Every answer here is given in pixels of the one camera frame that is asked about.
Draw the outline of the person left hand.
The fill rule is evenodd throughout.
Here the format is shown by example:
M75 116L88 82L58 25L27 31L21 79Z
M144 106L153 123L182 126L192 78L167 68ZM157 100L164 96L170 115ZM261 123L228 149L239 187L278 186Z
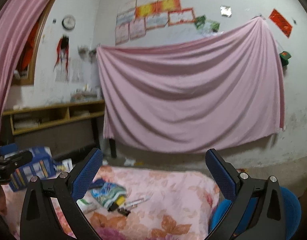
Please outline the person left hand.
M8 213L8 208L6 205L6 196L3 188L0 186L0 215L6 216Z

